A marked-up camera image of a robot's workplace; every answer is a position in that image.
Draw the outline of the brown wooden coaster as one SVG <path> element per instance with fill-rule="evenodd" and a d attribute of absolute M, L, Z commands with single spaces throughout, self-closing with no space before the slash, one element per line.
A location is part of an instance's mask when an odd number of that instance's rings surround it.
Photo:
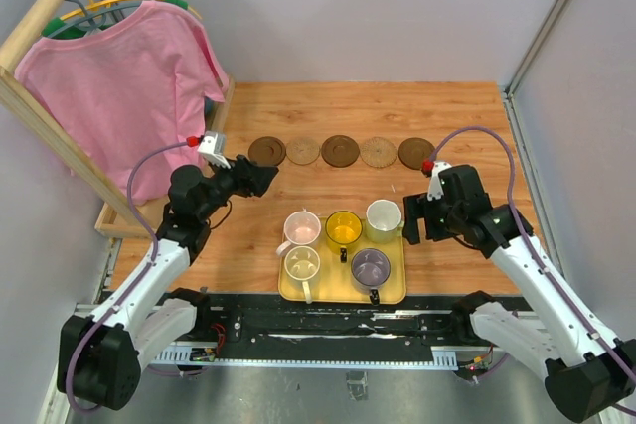
<path fill-rule="evenodd" d="M 358 143 L 346 135 L 327 138 L 321 146 L 321 156 L 330 166 L 346 168 L 353 165 L 360 155 Z"/>
<path fill-rule="evenodd" d="M 255 139 L 248 148 L 249 159 L 259 166 L 278 166 L 286 157 L 285 144 L 273 136 Z"/>
<path fill-rule="evenodd" d="M 420 137 L 410 137 L 403 140 L 398 147 L 400 161 L 412 170 L 420 170 L 422 164 L 434 151 L 435 146 Z"/>

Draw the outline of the white green mug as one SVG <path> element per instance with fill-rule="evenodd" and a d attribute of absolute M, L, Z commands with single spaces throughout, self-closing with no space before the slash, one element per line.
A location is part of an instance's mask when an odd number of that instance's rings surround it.
<path fill-rule="evenodd" d="M 366 211 L 366 236 L 373 243 L 388 243 L 401 235 L 401 209 L 395 202 L 379 199 Z"/>

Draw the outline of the woven rattan coaster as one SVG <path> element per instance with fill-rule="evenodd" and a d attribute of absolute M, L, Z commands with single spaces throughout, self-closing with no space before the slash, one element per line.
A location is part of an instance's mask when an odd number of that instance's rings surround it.
<path fill-rule="evenodd" d="M 382 169 L 390 166 L 398 156 L 395 145 L 384 137 L 372 137 L 360 146 L 360 156 L 370 167 Z"/>
<path fill-rule="evenodd" d="M 320 155 L 320 146 L 312 138 L 296 137 L 286 145 L 287 158 L 296 165 L 309 165 Z"/>

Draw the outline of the purple mug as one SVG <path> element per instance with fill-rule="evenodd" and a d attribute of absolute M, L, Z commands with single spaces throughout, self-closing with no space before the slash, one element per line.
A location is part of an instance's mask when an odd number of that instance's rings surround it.
<path fill-rule="evenodd" d="M 354 287 L 366 295 L 372 305 L 379 306 L 380 289 L 391 276 L 390 260 L 378 249 L 361 249 L 351 261 L 351 276 Z"/>

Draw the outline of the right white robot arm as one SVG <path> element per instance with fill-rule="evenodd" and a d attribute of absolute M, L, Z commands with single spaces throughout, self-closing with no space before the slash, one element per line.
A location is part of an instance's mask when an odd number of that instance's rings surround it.
<path fill-rule="evenodd" d="M 557 271 L 532 228 L 509 204 L 492 206 L 477 170 L 426 161 L 426 192 L 403 200 L 409 244 L 462 237 L 522 292 L 535 327 L 483 291 L 465 296 L 450 320 L 463 345 L 478 339 L 501 348 L 544 384 L 557 410 L 581 423 L 635 390 L 635 342 L 622 340 Z"/>

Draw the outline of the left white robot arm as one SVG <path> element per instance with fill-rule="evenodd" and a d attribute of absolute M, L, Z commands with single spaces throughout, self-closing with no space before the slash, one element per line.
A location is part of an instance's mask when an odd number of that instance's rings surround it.
<path fill-rule="evenodd" d="M 213 213 L 233 196 L 263 196 L 277 173 L 243 155 L 214 167 L 210 177 L 193 165 L 172 173 L 169 201 L 144 258 L 106 301 L 61 328 L 57 388 L 74 411 L 121 409 L 160 352 L 183 335 L 198 341 L 211 332 L 213 316 L 198 292 L 161 297 L 202 252 Z"/>

